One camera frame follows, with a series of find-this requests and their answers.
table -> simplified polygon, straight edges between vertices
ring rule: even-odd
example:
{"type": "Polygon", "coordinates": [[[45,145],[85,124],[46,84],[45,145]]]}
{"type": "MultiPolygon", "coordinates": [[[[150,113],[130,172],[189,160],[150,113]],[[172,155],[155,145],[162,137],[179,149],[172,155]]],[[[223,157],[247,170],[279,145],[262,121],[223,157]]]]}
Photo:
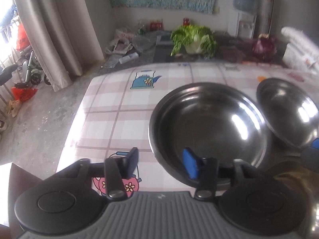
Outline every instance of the table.
{"type": "MultiPolygon", "coordinates": [[[[256,101],[256,88],[265,78],[288,80],[319,103],[319,76],[284,68],[224,63],[164,63],[124,69],[95,77],[74,118],[58,171],[78,159],[92,163],[140,150],[135,176],[123,180],[132,191],[194,191],[171,177],[157,162],[148,142],[148,124],[156,104],[170,91],[192,82],[217,82],[234,87],[256,101]]],[[[105,193],[103,178],[93,188],[105,193]]]]}

teapot print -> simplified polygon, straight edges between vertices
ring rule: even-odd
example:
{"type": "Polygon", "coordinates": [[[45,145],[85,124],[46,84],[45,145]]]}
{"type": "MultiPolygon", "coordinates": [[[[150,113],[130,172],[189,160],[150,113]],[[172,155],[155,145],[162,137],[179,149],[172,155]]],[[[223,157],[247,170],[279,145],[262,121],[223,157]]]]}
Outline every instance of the teapot print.
{"type": "Polygon", "coordinates": [[[154,88],[154,83],[156,83],[161,77],[161,75],[154,77],[154,74],[154,70],[143,70],[137,72],[131,89],[154,88]]]}
{"type": "MultiPolygon", "coordinates": [[[[110,157],[125,156],[127,155],[127,153],[128,152],[118,151],[115,154],[110,155],[110,157]]],[[[101,192],[101,195],[105,196],[106,195],[105,178],[92,178],[92,181],[95,187],[101,192]]],[[[139,183],[142,181],[142,179],[139,177],[139,173],[138,173],[138,178],[136,178],[136,175],[133,174],[131,178],[122,179],[122,181],[126,190],[126,194],[128,197],[130,197],[134,191],[138,191],[139,183]]]]}

pink teapot print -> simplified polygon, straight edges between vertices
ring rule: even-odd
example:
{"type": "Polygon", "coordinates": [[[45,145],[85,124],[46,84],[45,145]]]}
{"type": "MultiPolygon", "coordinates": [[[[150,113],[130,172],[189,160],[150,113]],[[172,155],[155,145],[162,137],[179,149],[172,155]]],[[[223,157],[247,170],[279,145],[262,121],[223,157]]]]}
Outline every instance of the pink teapot print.
{"type": "MultiPolygon", "coordinates": [[[[113,156],[125,156],[128,152],[116,152],[115,154],[111,155],[110,157],[113,156]]],[[[106,190],[105,190],[105,178],[92,178],[93,183],[95,187],[101,192],[101,195],[105,196],[106,195],[106,190]]],[[[136,177],[135,174],[132,175],[131,178],[127,179],[122,179],[127,196],[130,197],[134,191],[138,191],[139,189],[139,183],[142,181],[142,179],[139,177],[136,177]]]]}

white plastic bag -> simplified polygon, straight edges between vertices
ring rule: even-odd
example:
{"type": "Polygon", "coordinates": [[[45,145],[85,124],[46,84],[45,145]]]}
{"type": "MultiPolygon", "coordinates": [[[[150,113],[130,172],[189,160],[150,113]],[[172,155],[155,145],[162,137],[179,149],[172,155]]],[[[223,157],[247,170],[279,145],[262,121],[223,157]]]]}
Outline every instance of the white plastic bag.
{"type": "Polygon", "coordinates": [[[128,51],[133,48],[133,45],[126,38],[113,39],[109,45],[105,48],[106,54],[120,54],[125,55],[128,51]]]}
{"type": "Polygon", "coordinates": [[[119,62],[119,59],[122,58],[122,55],[113,54],[109,57],[109,59],[105,62],[104,68],[114,68],[116,64],[119,62]]]}
{"type": "Polygon", "coordinates": [[[115,30],[115,38],[126,38],[131,42],[132,38],[135,36],[136,35],[129,27],[117,28],[115,30]]]}

screw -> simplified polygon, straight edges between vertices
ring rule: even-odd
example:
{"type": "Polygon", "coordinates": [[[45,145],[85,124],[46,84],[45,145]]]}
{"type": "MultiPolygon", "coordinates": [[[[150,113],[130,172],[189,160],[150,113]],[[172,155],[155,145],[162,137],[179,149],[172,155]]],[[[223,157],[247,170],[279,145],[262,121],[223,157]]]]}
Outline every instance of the screw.
{"type": "Polygon", "coordinates": [[[108,195],[113,199],[118,199],[124,196],[124,192],[120,190],[115,190],[111,191],[108,195]]]}
{"type": "Polygon", "coordinates": [[[212,196],[212,193],[210,191],[198,191],[196,193],[197,197],[201,198],[201,199],[206,199],[212,196]]]}

